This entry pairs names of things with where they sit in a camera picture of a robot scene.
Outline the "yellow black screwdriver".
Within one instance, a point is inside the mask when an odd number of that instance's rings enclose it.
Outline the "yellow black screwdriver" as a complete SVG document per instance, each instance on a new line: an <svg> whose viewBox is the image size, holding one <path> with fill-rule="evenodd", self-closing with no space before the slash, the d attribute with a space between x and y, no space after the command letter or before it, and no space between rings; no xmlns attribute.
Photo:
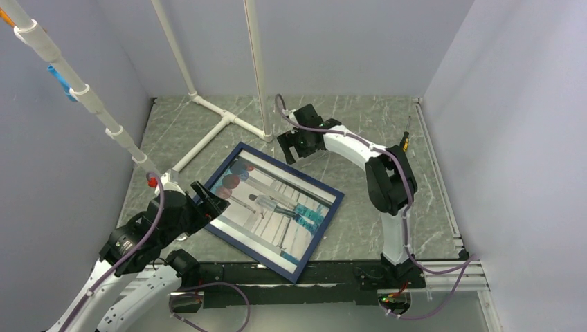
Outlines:
<svg viewBox="0 0 587 332"><path fill-rule="evenodd" d="M407 122L406 122L406 128L403 132L403 136L401 138L400 144L399 146L401 147L401 149L403 150L403 152L406 152L408 150L409 147L409 137L410 137L410 123L411 123L411 116L408 116Z"/></svg>

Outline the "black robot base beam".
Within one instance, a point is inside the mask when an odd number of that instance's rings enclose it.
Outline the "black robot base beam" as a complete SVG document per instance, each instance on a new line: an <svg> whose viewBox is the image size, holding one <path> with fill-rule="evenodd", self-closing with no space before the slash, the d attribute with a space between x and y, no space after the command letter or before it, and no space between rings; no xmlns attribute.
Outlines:
<svg viewBox="0 0 587 332"><path fill-rule="evenodd" d="M354 303L375 305L387 293L422 290L424 273L412 263L382 260L311 261L297 282L252 262L202 263L186 286L205 285L204 308L251 305Z"/></svg>

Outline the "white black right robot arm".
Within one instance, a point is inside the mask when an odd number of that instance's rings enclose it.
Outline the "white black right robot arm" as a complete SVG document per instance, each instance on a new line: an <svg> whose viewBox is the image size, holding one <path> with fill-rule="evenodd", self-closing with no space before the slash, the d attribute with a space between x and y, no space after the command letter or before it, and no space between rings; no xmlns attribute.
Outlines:
<svg viewBox="0 0 587 332"><path fill-rule="evenodd" d="M338 154L364 171L370 202L381 213L382 256L389 262L382 267L381 277L390 287L400 286L408 278L403 264L412 253L408 211L417 192L404 147L370 142L338 120L323 120L311 104L292 111L277 106L276 111L292 126L278 136L287 164L321 150Z"/></svg>

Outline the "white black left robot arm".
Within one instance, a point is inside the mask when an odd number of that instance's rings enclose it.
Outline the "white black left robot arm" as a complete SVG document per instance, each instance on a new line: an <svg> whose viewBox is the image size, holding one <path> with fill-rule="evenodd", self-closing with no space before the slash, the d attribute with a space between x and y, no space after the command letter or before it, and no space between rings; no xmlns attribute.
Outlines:
<svg viewBox="0 0 587 332"><path fill-rule="evenodd" d="M120 331L157 298L179 288L188 291L209 277L191 254L173 250L144 284L118 299L179 235L202 230L230 205L198 181L191 185L196 199L153 172L147 182L156 196L146 210L109 235L88 280L50 331Z"/></svg>

